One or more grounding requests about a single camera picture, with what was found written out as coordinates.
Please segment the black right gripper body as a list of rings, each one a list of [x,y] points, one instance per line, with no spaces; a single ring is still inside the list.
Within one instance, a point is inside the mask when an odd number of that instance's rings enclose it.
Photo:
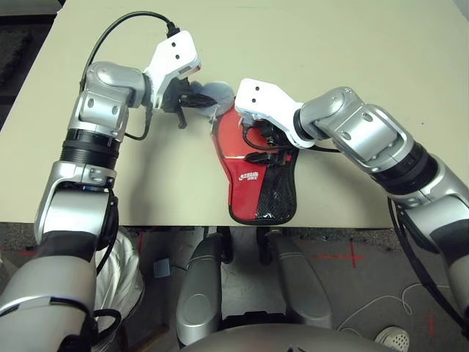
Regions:
[[[284,156],[285,153],[292,150],[292,145],[285,132],[270,122],[263,128],[263,136],[269,153],[280,153],[281,156]]]

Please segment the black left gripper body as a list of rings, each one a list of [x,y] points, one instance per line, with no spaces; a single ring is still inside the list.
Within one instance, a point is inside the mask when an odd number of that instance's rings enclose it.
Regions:
[[[173,78],[163,94],[163,111],[175,113],[183,95],[190,95],[191,86],[187,78]]]

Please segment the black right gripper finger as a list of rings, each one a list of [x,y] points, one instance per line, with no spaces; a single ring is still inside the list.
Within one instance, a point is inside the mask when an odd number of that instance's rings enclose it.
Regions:
[[[277,153],[249,153],[244,161],[257,165],[278,165]]]

